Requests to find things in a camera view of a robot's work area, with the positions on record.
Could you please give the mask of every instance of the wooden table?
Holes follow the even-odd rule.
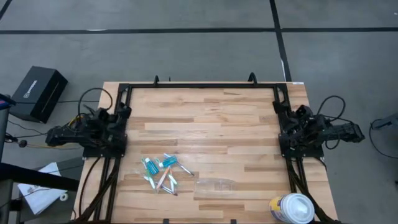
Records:
[[[114,99],[119,84],[104,84]],[[293,110],[308,105],[304,84],[287,86]],[[230,223],[231,219],[276,223],[269,200],[288,194],[290,189],[285,160],[280,156],[280,129],[273,101],[274,94],[267,88],[135,89],[126,130],[129,144],[121,162],[112,222],[162,223],[169,218],[171,223]],[[109,103],[108,96],[101,94],[99,106],[105,108]],[[177,197],[164,191],[155,194],[142,178],[141,157],[163,159],[163,153],[177,155],[181,164],[195,173],[191,177],[173,167]],[[85,161],[78,195],[94,160]],[[311,158],[304,159],[304,167],[311,194],[326,214],[337,218],[325,168]],[[102,168],[103,159],[88,179],[82,210],[97,194]],[[233,180],[234,191],[200,194],[195,192],[197,178]],[[101,218],[107,200],[105,195]]]

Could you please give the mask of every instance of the gray floor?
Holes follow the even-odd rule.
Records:
[[[5,0],[0,0],[0,7]],[[394,27],[398,3],[278,0],[282,27]],[[268,1],[13,0],[0,29],[133,29],[171,27],[273,27]],[[305,82],[315,109],[329,95],[346,99],[344,115],[368,134],[369,122],[397,112],[398,32],[284,34],[292,79]],[[277,40],[258,34],[0,35],[0,92],[13,94],[32,65],[58,69],[69,81],[63,100],[75,100],[104,81],[284,81]],[[87,96],[98,99],[99,93]],[[323,112],[337,114],[340,102]],[[76,113],[57,105],[46,125],[10,120],[46,131]],[[29,132],[9,125],[11,134]],[[398,156],[388,128],[373,132],[385,153]],[[31,143],[43,142],[32,138]],[[347,223],[396,223],[397,160],[379,155],[369,138],[325,149],[339,218]],[[81,156],[81,151],[7,146],[3,162],[33,168]],[[66,221],[70,213],[30,223]]]

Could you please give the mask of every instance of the black box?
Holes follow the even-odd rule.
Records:
[[[68,81],[56,69],[32,66],[11,97],[10,114],[25,121],[46,123]]]

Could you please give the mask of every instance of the white lid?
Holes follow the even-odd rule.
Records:
[[[313,220],[315,209],[311,200],[303,194],[289,194],[282,201],[282,211],[292,223],[307,224]]]

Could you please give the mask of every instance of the white paper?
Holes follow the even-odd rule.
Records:
[[[39,172],[51,172],[51,174],[53,175],[61,176],[60,172],[58,171],[58,166],[56,162],[52,162],[49,165],[43,167],[41,170],[39,170]],[[30,184],[18,184],[18,187],[22,195],[25,197],[27,203],[29,204],[29,207],[32,210],[33,214],[35,215],[43,212],[48,206],[56,201],[56,199],[58,199],[62,194],[66,192],[66,190],[59,189],[44,190],[48,188]]]

